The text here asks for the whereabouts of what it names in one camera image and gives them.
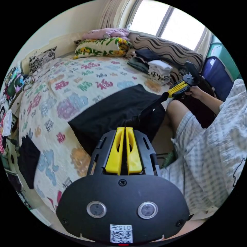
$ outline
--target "floral bedspread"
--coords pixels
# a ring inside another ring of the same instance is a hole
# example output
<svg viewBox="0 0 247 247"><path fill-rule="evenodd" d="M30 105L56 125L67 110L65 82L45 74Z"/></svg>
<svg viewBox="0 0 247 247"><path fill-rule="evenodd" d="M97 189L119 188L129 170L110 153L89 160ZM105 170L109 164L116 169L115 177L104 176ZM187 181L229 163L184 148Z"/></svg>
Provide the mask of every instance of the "floral bedspread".
<svg viewBox="0 0 247 247"><path fill-rule="evenodd" d="M28 135L40 150L34 189L55 212L63 191L86 175L90 161L68 122L126 87L142 84L161 95L168 86L149 80L124 58L56 58L39 75L23 94L19 141L21 145L21 138Z"/></svg>

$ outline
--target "green bag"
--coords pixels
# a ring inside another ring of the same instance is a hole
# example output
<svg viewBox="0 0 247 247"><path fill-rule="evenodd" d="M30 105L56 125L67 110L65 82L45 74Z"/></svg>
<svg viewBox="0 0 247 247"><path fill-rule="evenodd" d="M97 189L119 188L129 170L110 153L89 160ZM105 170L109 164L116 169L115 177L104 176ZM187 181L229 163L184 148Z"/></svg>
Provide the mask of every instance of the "green bag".
<svg viewBox="0 0 247 247"><path fill-rule="evenodd" d="M9 87L7 88L7 92L6 92L8 96L13 97L15 95L15 88L17 86L19 87L22 86L20 79L21 79L21 76L19 76L18 78L16 76L16 78L10 83Z"/></svg>

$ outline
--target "knee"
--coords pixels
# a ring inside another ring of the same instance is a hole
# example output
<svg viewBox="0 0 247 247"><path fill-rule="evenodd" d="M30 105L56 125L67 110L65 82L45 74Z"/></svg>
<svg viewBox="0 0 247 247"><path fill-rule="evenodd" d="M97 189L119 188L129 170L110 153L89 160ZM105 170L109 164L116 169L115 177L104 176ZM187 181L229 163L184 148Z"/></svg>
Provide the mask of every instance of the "knee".
<svg viewBox="0 0 247 247"><path fill-rule="evenodd" d="M172 100L167 106L166 113L170 116L176 114L182 106L183 103L181 103L180 101Z"/></svg>

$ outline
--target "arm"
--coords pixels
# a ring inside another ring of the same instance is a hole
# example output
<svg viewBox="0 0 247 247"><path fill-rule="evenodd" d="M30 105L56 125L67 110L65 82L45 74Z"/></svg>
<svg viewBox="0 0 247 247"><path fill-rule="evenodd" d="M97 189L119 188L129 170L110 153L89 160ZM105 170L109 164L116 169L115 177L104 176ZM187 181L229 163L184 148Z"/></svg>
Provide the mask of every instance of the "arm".
<svg viewBox="0 0 247 247"><path fill-rule="evenodd" d="M223 101L209 95L208 93L202 91L199 100L205 104L210 110L212 110L216 115L219 114L219 107L223 104Z"/></svg>
<svg viewBox="0 0 247 247"><path fill-rule="evenodd" d="M214 98L208 93L202 91L199 87L194 86L190 88L186 95L191 95L192 97L199 99L203 104L205 104L210 110L212 110L216 115L219 114L219 107L223 104L223 101Z"/></svg>

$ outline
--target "white curtain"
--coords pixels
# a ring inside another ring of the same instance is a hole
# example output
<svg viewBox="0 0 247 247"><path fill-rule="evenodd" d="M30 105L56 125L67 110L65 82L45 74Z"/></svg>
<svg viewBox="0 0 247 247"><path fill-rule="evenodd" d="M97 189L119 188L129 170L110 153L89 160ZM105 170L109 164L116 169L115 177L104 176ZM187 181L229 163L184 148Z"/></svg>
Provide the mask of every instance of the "white curtain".
<svg viewBox="0 0 247 247"><path fill-rule="evenodd" d="M202 37L197 44L195 51L203 55L205 61L212 40L212 32L205 27Z"/></svg>
<svg viewBox="0 0 247 247"><path fill-rule="evenodd" d="M99 29L119 28L124 10L130 0L104 0L106 5L99 21Z"/></svg>

